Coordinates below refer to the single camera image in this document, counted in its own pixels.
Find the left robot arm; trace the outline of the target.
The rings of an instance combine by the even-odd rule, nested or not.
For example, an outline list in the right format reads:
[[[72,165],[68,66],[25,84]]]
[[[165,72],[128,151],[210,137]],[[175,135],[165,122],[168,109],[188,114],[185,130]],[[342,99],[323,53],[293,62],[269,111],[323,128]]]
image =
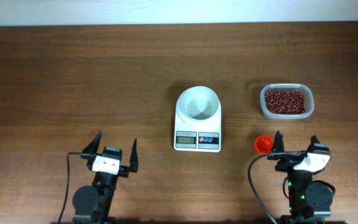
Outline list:
[[[75,214],[72,223],[113,223],[109,218],[111,203],[120,177],[128,178],[139,168],[137,141],[134,140],[129,165],[121,164],[122,149],[106,146],[98,152],[102,132],[82,150],[80,157],[86,160],[87,168],[94,172],[91,185],[80,187],[73,195]]]

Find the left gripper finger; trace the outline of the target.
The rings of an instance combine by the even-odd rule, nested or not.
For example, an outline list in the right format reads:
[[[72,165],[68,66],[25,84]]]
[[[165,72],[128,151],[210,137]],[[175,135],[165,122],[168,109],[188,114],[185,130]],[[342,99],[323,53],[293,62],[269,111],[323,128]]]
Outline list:
[[[134,139],[129,163],[130,163],[130,172],[137,173],[138,171],[137,139]]]
[[[96,137],[83,149],[83,154],[96,154],[100,140],[102,136],[102,131],[99,131]]]

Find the red plastic measuring scoop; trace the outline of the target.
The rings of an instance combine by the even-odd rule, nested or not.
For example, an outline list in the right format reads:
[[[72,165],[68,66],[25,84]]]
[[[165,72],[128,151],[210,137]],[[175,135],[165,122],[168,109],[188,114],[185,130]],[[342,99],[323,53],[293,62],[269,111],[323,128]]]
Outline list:
[[[259,154],[269,154],[272,146],[273,139],[270,136],[262,135],[254,141],[254,149]]]

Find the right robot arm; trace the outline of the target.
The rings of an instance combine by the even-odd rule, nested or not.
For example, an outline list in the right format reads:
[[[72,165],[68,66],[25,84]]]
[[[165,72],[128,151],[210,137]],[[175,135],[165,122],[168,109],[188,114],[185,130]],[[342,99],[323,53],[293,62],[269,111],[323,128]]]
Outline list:
[[[314,180],[331,160],[327,145],[316,136],[310,139],[305,151],[286,152],[283,135],[277,131],[268,160],[277,161],[275,171],[286,173],[283,188],[289,202],[290,213],[280,217],[281,223],[324,223],[331,215],[330,206],[336,189],[333,185]]]

